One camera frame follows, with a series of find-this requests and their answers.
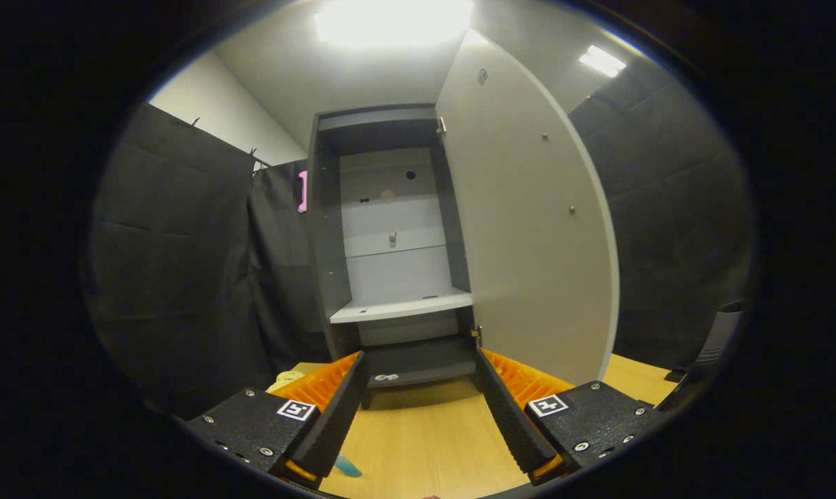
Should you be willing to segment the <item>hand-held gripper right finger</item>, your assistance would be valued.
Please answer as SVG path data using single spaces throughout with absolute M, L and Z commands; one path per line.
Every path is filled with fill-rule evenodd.
M 487 349 L 475 377 L 505 445 L 532 486 L 607 460 L 662 424 L 656 406 L 608 383 L 571 385 Z

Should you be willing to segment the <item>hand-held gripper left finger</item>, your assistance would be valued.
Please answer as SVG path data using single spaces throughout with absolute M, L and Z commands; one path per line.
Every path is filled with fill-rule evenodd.
M 184 420 L 183 431 L 216 457 L 296 491 L 329 477 L 367 389 L 364 351 L 272 392 L 244 388 Z

